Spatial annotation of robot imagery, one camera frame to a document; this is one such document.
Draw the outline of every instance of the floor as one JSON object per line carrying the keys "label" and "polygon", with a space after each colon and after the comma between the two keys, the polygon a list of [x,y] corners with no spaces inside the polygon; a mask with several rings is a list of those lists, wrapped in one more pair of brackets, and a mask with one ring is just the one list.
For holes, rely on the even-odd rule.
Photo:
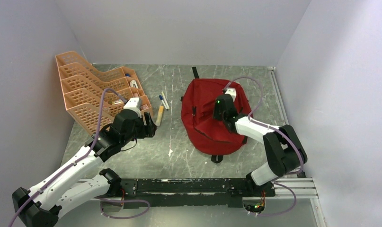
{"label": "floor", "polygon": [[[101,71],[122,65],[96,64]],[[164,91],[171,105],[163,114],[161,126],[153,138],[139,140],[135,148],[116,154],[99,169],[87,173],[84,178],[93,178],[101,169],[111,168],[122,178],[220,178],[245,177],[246,174],[266,162],[264,146],[254,140],[237,152],[227,155],[215,164],[210,156],[194,148],[187,137],[181,121],[180,98],[194,78],[191,65],[125,65],[137,73],[148,95],[154,113],[161,102],[158,95]],[[247,66],[197,66],[200,78],[234,79],[242,75],[257,78],[263,86],[263,103],[254,113],[254,118],[272,125],[284,125],[280,114],[279,100],[275,95],[270,74],[266,67]],[[258,103],[260,91],[253,81],[241,79],[251,107]],[[62,159],[68,161],[84,144],[89,135],[77,123]]]}

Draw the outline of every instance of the green marble table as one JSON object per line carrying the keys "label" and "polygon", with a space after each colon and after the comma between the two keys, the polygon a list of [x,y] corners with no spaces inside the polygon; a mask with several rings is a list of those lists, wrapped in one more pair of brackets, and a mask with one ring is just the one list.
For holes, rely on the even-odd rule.
{"label": "green marble table", "polygon": [[[101,71],[122,65],[96,64]],[[135,70],[152,104],[155,116],[161,104],[159,94],[164,91],[172,106],[163,114],[161,126],[153,138],[139,140],[135,148],[116,154],[99,169],[86,174],[93,178],[101,169],[111,168],[122,178],[220,178],[245,177],[266,162],[263,144],[248,140],[247,144],[215,164],[210,156],[201,153],[187,137],[181,121],[181,96],[194,78],[191,65],[125,65]],[[273,125],[284,125],[280,101],[267,67],[197,66],[201,78],[234,79],[242,75],[257,78],[263,86],[263,103],[254,118]],[[238,81],[253,108],[259,100],[258,86],[251,80]],[[74,124],[62,163],[68,161],[84,144],[88,134]]]}

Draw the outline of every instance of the yellow marker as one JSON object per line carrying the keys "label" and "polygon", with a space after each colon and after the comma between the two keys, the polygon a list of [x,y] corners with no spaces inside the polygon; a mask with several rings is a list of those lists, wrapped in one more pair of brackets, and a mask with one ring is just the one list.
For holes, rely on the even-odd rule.
{"label": "yellow marker", "polygon": [[163,117],[164,106],[160,105],[159,112],[157,113],[156,126],[160,127],[161,119]]}

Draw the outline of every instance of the table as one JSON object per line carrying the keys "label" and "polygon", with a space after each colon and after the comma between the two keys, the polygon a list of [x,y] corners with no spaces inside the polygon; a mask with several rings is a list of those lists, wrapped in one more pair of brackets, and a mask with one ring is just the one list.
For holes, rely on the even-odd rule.
{"label": "table", "polygon": [[[101,71],[123,65],[95,64]],[[266,162],[263,144],[249,139],[247,144],[221,163],[210,161],[189,141],[181,121],[181,96],[194,78],[191,65],[124,65],[135,70],[146,95],[149,97],[155,117],[161,104],[159,94],[164,91],[171,105],[163,114],[161,126],[153,138],[138,140],[135,148],[114,155],[99,169],[88,172],[84,178],[93,178],[101,169],[111,168],[122,178],[222,178],[245,177],[246,174]],[[263,86],[263,102],[254,112],[254,118],[272,125],[284,125],[280,101],[275,83],[267,67],[249,66],[196,66],[200,78],[234,79],[247,75],[255,77]],[[237,81],[242,85],[251,108],[258,103],[258,86],[248,79]],[[74,123],[64,153],[62,164],[68,161],[87,140],[89,135]]]}

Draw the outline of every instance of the white wall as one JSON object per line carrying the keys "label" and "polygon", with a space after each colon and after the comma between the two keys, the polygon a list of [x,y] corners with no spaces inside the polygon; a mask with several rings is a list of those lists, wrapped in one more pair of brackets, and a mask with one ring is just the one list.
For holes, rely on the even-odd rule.
{"label": "white wall", "polygon": [[57,0],[94,63],[273,66],[311,0]]}
{"label": "white wall", "polygon": [[382,227],[382,0],[312,0],[276,76],[329,227]]}
{"label": "white wall", "polygon": [[0,227],[14,214],[11,194],[60,165],[73,119],[54,55],[69,50],[79,45],[54,1],[0,1]]}

